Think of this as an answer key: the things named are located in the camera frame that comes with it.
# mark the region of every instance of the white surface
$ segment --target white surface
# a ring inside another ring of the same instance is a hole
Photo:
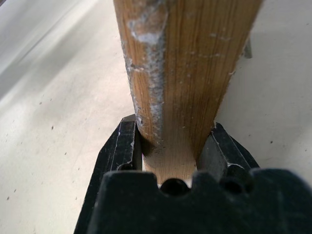
[[[311,12],[266,1],[217,117],[260,166],[310,184]],[[99,149],[134,112],[114,8],[7,0],[0,15],[0,233],[70,234]]]

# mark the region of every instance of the wooden stick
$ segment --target wooden stick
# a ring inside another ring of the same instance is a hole
[[[114,0],[146,169],[188,178],[262,0]]]

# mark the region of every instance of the beige surface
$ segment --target beige surface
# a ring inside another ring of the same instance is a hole
[[[266,1],[217,118],[261,166],[310,184],[311,11]],[[0,233],[70,234],[99,149],[134,112],[113,5],[7,0],[0,17]]]

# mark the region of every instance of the light floor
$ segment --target light floor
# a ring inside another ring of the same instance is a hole
[[[312,1],[267,0],[217,121],[312,184]],[[111,0],[0,7],[0,233],[71,234],[100,148],[132,114]]]

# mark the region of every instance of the wooden post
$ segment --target wooden post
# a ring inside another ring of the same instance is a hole
[[[262,0],[114,0],[147,171],[195,169]]]

